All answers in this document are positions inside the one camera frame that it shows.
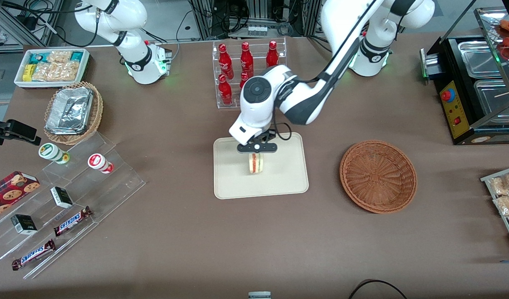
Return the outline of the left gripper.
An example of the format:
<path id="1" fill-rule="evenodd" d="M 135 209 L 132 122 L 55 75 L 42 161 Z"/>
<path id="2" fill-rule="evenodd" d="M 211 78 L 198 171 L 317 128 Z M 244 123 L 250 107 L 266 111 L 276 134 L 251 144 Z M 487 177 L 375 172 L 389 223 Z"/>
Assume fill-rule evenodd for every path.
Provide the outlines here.
<path id="1" fill-rule="evenodd" d="M 271 142 L 276 137 L 276 130 L 272 129 L 270 125 L 251 127 L 239 117 L 229 128 L 229 134 L 238 142 L 236 151 L 248 154 L 249 163 L 253 161 L 253 154 L 261 154 L 261 163 L 264 163 L 265 153 L 277 151 L 277 144 Z"/>

